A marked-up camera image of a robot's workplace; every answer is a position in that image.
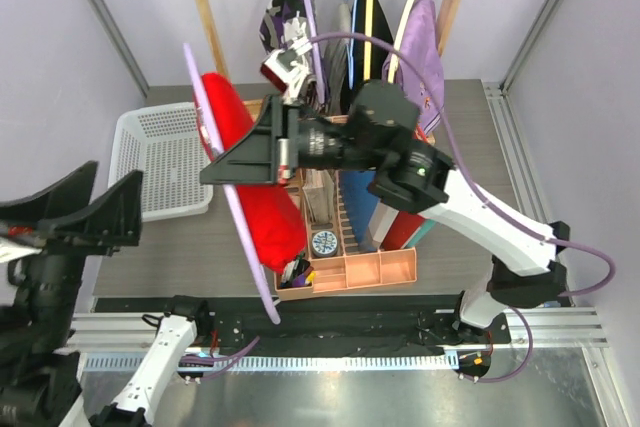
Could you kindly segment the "red trousers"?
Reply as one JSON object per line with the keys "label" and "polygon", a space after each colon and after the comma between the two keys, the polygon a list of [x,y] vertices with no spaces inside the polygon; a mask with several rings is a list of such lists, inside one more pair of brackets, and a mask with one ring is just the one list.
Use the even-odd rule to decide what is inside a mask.
{"label": "red trousers", "polygon": [[[217,73],[201,76],[225,150],[240,141],[254,121],[233,85]],[[299,208],[279,185],[238,185],[249,230],[260,262],[281,274],[306,246]]]}

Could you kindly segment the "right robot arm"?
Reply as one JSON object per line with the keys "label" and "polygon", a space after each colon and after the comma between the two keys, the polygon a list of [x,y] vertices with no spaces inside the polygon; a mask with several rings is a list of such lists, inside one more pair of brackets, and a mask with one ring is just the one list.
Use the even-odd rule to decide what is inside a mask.
{"label": "right robot arm", "polygon": [[258,119],[200,179],[267,185],[287,182],[298,169],[373,172],[367,189],[383,204],[443,224],[491,253],[488,277],[460,294],[450,320],[459,342],[471,343],[505,308],[534,308],[565,291],[557,243],[569,228],[529,219],[467,180],[461,165],[415,138],[418,116],[397,86],[382,81],[364,84],[343,123],[269,95]]}

